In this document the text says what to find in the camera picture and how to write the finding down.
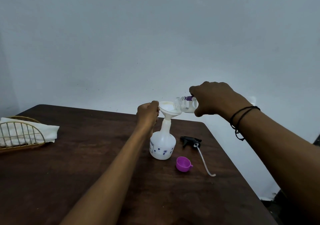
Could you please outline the person's right hand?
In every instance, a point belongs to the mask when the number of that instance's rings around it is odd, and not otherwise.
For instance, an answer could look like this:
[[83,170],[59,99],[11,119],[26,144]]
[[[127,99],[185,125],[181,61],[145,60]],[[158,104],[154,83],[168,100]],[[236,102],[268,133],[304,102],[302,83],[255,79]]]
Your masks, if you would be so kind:
[[213,102],[212,107],[208,107],[208,115],[219,115],[224,118],[226,121],[230,121],[230,118],[239,110],[242,110],[244,107],[234,107],[231,110],[222,110],[220,107],[215,106],[221,105],[224,102],[231,100],[245,100],[247,99],[242,95],[235,92],[227,83],[225,82],[208,82],[205,81],[201,85],[191,86],[189,92],[193,97],[198,99],[199,104],[204,105],[205,102]]

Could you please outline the person's right forearm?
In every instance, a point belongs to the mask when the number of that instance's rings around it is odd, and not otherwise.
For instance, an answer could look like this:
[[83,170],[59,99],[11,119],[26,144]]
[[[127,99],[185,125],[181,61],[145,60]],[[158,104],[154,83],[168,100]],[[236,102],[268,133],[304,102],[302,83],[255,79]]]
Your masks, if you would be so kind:
[[320,147],[260,110],[238,112],[230,118],[230,123],[235,124],[286,197],[309,220],[320,225]]

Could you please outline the person's left forearm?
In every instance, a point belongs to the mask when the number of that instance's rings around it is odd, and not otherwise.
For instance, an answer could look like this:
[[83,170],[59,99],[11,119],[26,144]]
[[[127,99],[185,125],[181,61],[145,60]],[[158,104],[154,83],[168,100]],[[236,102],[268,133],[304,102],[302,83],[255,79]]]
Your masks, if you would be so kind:
[[142,146],[152,130],[151,126],[136,126],[106,171],[59,225],[116,225]]

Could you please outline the purple plastic cap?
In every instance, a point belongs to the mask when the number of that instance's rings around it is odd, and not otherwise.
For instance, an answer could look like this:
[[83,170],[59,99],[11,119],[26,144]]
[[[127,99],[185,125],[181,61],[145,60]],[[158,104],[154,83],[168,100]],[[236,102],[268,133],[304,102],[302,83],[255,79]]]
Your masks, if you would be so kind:
[[189,172],[192,168],[193,165],[191,164],[190,160],[184,156],[180,156],[176,159],[176,168],[180,172]]

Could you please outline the person's left hand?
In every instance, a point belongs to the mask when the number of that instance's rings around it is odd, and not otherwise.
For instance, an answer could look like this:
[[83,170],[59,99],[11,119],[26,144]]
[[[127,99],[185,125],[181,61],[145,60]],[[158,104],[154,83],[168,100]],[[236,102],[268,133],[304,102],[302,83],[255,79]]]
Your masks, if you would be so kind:
[[150,134],[153,131],[156,122],[151,122],[149,117],[149,105],[150,103],[142,104],[137,109],[137,129],[144,134]]

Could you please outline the white paper napkins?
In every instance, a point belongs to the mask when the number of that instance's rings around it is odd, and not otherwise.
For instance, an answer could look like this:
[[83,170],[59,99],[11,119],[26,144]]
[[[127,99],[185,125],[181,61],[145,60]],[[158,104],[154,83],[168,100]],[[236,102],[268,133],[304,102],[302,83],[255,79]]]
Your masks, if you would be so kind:
[[[5,117],[0,118],[0,123],[6,122],[6,121],[13,121],[13,119],[5,118]],[[57,139],[59,126],[45,125],[42,123],[34,123],[34,126],[37,127],[42,132],[45,138],[45,143],[55,142],[55,140]]]

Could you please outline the white plastic funnel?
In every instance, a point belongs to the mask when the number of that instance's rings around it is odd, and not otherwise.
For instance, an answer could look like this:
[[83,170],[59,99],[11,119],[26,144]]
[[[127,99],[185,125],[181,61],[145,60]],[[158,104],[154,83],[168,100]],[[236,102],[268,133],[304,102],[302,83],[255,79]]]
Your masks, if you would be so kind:
[[182,114],[181,111],[175,109],[174,102],[170,102],[170,101],[159,102],[159,109],[164,115],[164,119],[168,121]]

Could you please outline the black spray trigger with tube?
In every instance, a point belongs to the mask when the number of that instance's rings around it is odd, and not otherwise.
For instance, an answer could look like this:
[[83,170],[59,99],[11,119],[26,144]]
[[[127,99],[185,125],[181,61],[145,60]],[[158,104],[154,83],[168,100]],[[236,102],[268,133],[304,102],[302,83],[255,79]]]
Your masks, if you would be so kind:
[[188,137],[188,136],[181,136],[180,137],[180,140],[183,142],[183,145],[182,147],[185,148],[187,145],[189,146],[192,146],[193,148],[197,149],[199,154],[200,154],[200,157],[202,159],[202,162],[203,162],[203,165],[205,167],[205,170],[206,172],[208,173],[208,175],[210,175],[211,177],[215,177],[216,174],[211,174],[210,171],[208,170],[207,168],[207,165],[206,165],[206,162],[205,162],[205,159],[201,153],[201,150],[200,150],[200,147],[201,147],[201,142],[202,140],[201,139],[198,139],[198,138],[193,138],[193,137]]

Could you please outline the white flower-print spray bottle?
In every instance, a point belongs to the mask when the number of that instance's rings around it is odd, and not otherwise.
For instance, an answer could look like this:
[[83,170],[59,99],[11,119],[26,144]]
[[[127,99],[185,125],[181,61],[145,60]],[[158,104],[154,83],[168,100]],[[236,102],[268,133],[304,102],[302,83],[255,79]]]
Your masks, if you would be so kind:
[[150,154],[158,160],[171,157],[176,145],[176,139],[170,134],[171,120],[163,119],[160,131],[156,131],[150,138]]

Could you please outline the clear plastic bottle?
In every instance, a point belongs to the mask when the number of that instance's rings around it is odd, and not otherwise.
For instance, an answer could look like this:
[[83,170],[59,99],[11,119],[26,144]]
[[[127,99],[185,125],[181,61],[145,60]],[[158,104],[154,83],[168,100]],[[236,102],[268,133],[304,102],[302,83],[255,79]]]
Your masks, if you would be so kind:
[[[167,104],[172,105],[172,109],[176,112],[184,112],[184,113],[195,113],[196,109],[199,107],[208,107],[213,106],[213,102],[205,102],[204,105],[200,105],[198,99],[193,96],[184,96],[184,97],[177,97],[173,102],[168,102]],[[243,110],[251,110],[257,109],[260,110],[259,107],[255,106],[254,103],[249,103],[247,100],[231,100],[222,103],[221,105],[215,104],[215,106],[220,107],[222,110],[231,110],[234,107],[244,107]]]

